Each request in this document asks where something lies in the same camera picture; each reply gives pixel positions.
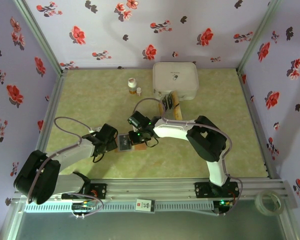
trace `green table surface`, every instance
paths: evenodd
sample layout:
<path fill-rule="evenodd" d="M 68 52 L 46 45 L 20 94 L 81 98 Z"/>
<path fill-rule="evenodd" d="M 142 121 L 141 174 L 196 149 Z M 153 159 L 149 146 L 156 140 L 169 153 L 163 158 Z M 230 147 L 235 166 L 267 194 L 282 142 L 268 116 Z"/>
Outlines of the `green table surface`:
<path fill-rule="evenodd" d="M 199 90 L 195 99 L 180 102 L 184 120 L 203 115 L 226 132 L 233 142 L 226 167 L 232 176 L 266 177 L 267 172 L 257 137 L 235 69 L 198 69 Z M 128 79 L 135 78 L 142 96 L 131 95 Z M 107 123 L 119 133 L 132 129 L 127 119 L 142 98 L 153 97 L 152 69 L 69 70 L 58 103 L 56 117 L 66 116 L 90 127 Z M 155 101 L 138 107 L 143 115 L 159 116 Z M 60 119 L 59 125 L 81 136 L 88 130 L 78 123 Z M 52 127 L 47 151 L 68 146 L 77 139 Z M 153 148 L 133 152 L 108 152 L 102 161 L 86 158 L 61 174 L 79 171 L 90 179 L 101 178 L 208 178 L 206 162 L 189 142 L 160 138 Z"/>

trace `tape roll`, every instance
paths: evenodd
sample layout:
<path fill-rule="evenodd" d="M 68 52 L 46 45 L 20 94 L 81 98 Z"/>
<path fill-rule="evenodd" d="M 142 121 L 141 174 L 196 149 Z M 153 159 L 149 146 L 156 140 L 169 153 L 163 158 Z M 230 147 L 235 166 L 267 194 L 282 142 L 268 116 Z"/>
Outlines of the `tape roll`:
<path fill-rule="evenodd" d="M 265 201 L 266 203 L 270 203 L 271 206 L 266 207 Z M 255 197 L 254 204 L 259 212 L 266 216 L 277 216 L 281 214 L 285 208 L 284 202 L 280 195 L 271 190 L 260 192 Z"/>

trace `floral wallpaper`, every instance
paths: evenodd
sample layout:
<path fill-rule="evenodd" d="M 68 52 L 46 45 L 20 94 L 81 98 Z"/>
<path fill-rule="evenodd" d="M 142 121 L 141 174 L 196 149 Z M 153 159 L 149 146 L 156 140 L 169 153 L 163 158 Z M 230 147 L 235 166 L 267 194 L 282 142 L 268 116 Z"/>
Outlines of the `floral wallpaper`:
<path fill-rule="evenodd" d="M 122 69 L 167 61 L 236 68 L 269 0 L 25 2 L 61 68 L 73 63 L 74 68 Z M 260 61 L 268 42 L 260 49 Z"/>
<path fill-rule="evenodd" d="M 300 228 L 300 0 L 282 1 L 272 17 L 242 81 L 264 131 L 269 160 L 290 185 Z"/>
<path fill-rule="evenodd" d="M 1 0 L 0 230 L 15 192 L 13 182 L 29 153 L 35 150 L 44 126 L 56 78 L 13 1 Z"/>

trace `purple wall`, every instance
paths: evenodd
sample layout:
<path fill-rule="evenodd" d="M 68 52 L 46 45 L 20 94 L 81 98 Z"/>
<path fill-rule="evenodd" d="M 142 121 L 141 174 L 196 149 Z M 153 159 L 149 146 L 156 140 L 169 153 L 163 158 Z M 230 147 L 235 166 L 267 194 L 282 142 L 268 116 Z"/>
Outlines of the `purple wall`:
<path fill-rule="evenodd" d="M 300 0 L 282 1 L 243 71 L 272 163 L 296 200 L 300 227 Z"/>
<path fill-rule="evenodd" d="M 0 0 L 0 51 L 1 230 L 13 182 L 36 147 L 57 74 L 11 0 Z"/>

